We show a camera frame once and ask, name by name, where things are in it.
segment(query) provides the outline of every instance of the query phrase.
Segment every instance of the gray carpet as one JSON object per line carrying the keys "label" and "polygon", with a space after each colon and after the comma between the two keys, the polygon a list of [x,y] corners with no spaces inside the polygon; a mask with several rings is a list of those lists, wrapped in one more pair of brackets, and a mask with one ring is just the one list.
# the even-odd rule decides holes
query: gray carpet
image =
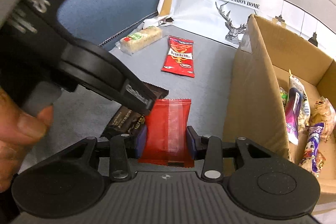
{"label": "gray carpet", "polygon": [[[164,37],[161,40],[133,56],[117,48],[111,53],[141,80],[168,89],[168,98],[190,98],[188,125],[193,126],[199,135],[211,134],[221,138],[236,49],[174,26],[162,29]],[[168,52],[167,35],[194,40],[194,79],[161,72]],[[21,171],[82,138],[99,137],[120,106],[81,86],[75,93],[64,92],[54,105],[55,120],[50,132],[27,155]],[[191,170],[130,161],[133,171]],[[202,164],[203,161],[196,162],[194,170],[199,172]],[[108,159],[101,159],[99,171],[108,174]]]}

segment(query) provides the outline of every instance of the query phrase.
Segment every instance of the blue cushion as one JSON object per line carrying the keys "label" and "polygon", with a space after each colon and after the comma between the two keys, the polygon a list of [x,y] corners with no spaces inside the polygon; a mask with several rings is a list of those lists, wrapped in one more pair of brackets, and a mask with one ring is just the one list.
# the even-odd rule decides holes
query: blue cushion
{"label": "blue cushion", "polygon": [[[66,0],[58,10],[59,22],[75,37],[98,45],[118,31],[157,10],[159,0]],[[117,40],[104,46],[111,50]]]}

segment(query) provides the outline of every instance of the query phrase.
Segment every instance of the red snack packet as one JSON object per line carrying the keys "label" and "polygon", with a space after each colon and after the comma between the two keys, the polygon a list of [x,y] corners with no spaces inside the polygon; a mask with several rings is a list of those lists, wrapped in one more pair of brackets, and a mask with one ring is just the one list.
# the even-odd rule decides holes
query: red snack packet
{"label": "red snack packet", "polygon": [[195,78],[193,62],[194,41],[169,36],[169,52],[161,71]]}
{"label": "red snack packet", "polygon": [[186,142],[190,99],[159,99],[149,116],[147,142],[139,162],[194,167]]}

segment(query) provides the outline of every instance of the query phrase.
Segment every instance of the snack in box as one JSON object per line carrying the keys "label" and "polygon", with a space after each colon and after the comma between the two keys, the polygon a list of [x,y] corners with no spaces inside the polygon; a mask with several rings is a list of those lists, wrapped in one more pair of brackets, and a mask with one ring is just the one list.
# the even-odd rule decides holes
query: snack in box
{"label": "snack in box", "polygon": [[301,132],[302,130],[305,129],[306,126],[309,125],[310,106],[305,87],[296,76],[291,74],[291,71],[289,70],[289,88],[292,87],[297,88],[303,97],[298,117],[298,132]]}
{"label": "snack in box", "polygon": [[321,168],[326,160],[322,153],[318,151],[320,135],[324,128],[325,125],[323,122],[317,123],[309,128],[308,142],[303,154],[303,159],[299,163],[299,166],[311,172],[316,177],[319,176]]}
{"label": "snack in box", "polygon": [[298,117],[300,114],[302,93],[297,88],[292,87],[288,92],[288,100],[285,107],[286,127],[288,140],[294,145],[298,145]]}
{"label": "snack in box", "polygon": [[161,71],[195,78],[193,62],[194,41],[169,36],[169,52]]}
{"label": "snack in box", "polygon": [[336,113],[332,104],[323,96],[315,102],[312,109],[310,124],[323,122],[325,127],[321,133],[321,138],[327,141],[332,134],[336,124]]}
{"label": "snack in box", "polygon": [[286,103],[287,103],[288,94],[282,87],[280,87],[280,95],[282,99],[283,108],[285,108]]}

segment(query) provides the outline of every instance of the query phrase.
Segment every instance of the purple snack wrapper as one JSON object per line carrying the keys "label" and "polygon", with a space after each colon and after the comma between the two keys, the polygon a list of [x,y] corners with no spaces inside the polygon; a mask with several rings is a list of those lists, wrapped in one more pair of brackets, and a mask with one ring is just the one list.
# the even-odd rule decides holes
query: purple snack wrapper
{"label": "purple snack wrapper", "polygon": [[317,148],[319,146],[320,135],[324,130],[324,126],[323,122],[319,122],[309,128],[308,142],[303,154],[303,159],[299,164],[304,169],[315,174],[319,171],[315,158],[317,155]]}
{"label": "purple snack wrapper", "polygon": [[298,145],[298,117],[300,114],[302,93],[297,88],[290,88],[285,108],[288,140]]}

